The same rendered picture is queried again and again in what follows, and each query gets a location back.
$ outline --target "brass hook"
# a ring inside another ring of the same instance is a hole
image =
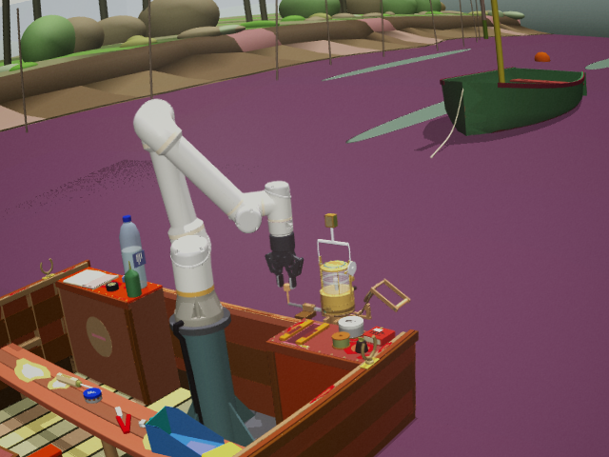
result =
[[[50,260],[50,270],[49,271],[44,271],[42,269],[42,262],[40,263],[40,270],[46,274],[46,276],[44,276],[42,279],[49,279],[54,276],[54,274],[51,274],[51,272],[53,271],[53,259],[49,258],[49,260]]]

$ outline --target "plastic bottle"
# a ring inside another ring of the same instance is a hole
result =
[[[142,249],[140,232],[135,224],[131,222],[131,216],[129,215],[123,216],[120,241],[125,273],[129,271],[129,263],[131,263],[133,269],[140,275],[140,287],[145,288],[148,284],[146,278],[146,256]]]
[[[131,262],[129,262],[129,270],[125,273],[125,287],[127,288],[127,297],[139,297],[142,295],[140,275],[137,274],[137,271],[131,269]]]

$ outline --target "orange buoy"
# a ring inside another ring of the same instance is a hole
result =
[[[536,62],[549,62],[550,56],[548,54],[546,54],[545,52],[538,52],[537,54],[535,54],[535,61]]]

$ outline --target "sky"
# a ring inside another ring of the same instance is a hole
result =
[[[137,17],[142,11],[142,0],[107,0],[108,15],[127,15]],[[443,0],[448,10],[459,10],[459,0]],[[97,0],[41,0],[43,15],[56,14],[66,18],[85,16],[100,20]],[[260,14],[258,0],[250,0],[252,14]],[[563,35],[586,35],[609,37],[609,0],[498,0],[502,11],[519,11],[525,15],[522,24],[530,29]],[[216,0],[222,17],[244,15],[243,0]],[[470,11],[470,2],[461,0],[463,11]],[[485,0],[487,10],[491,9],[490,0]],[[33,22],[31,0],[10,0],[11,48],[12,55],[18,55],[17,13],[21,32]],[[266,0],[266,10],[275,10],[275,2]]]

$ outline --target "yellow mast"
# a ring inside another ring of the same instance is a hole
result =
[[[501,24],[499,22],[499,9],[497,0],[491,0],[493,9],[493,28],[495,29],[495,48],[497,50],[497,70],[499,72],[499,82],[505,82],[505,70],[503,69],[503,48],[501,47]]]

